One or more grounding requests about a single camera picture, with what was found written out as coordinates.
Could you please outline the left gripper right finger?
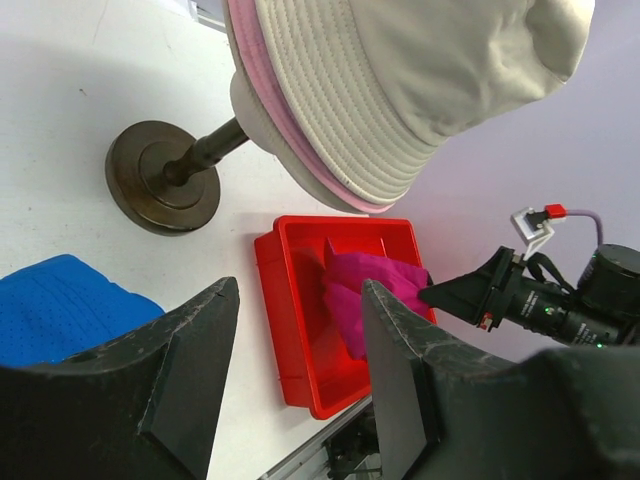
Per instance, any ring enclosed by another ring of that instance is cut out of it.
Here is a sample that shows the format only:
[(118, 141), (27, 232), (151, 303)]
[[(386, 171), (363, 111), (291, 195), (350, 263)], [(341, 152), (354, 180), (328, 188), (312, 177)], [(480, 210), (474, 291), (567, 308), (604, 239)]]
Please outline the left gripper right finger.
[(387, 479), (635, 479), (639, 351), (486, 353), (366, 281), (362, 314)]

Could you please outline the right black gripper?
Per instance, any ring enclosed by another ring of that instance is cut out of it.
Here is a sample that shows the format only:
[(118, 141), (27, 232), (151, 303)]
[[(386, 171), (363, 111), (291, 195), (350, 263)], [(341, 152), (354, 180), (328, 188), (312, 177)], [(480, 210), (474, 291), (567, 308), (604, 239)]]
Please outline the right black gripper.
[(418, 299), (476, 328), (497, 328), (502, 319), (565, 345), (600, 347), (597, 315), (557, 284), (522, 276), (521, 256), (499, 247), (476, 270), (432, 283)]

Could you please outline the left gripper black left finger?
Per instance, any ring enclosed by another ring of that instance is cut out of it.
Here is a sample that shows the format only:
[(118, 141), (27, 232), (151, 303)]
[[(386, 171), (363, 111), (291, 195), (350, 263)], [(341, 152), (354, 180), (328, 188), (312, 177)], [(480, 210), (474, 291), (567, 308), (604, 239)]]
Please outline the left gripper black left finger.
[(224, 277), (58, 364), (1, 371), (5, 479), (203, 479), (236, 335)]

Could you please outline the beige bucket hat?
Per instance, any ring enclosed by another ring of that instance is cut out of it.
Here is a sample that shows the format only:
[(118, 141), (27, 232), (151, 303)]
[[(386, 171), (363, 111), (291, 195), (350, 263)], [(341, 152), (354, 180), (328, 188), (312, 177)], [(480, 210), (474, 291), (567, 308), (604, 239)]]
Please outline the beige bucket hat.
[(258, 1), (278, 86), (351, 194), (397, 202), (449, 138), (552, 94), (591, 1)]

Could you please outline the pink bucket hat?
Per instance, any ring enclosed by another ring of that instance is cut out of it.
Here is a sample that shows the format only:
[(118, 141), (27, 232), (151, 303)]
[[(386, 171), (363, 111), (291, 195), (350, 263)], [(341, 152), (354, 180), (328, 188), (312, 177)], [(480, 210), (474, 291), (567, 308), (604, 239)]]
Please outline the pink bucket hat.
[(275, 156), (310, 196), (351, 214), (379, 214), (388, 205), (352, 193), (324, 165), (295, 119), (269, 59), (253, 1), (222, 3), (236, 71), (230, 93), (236, 119), (249, 139)]

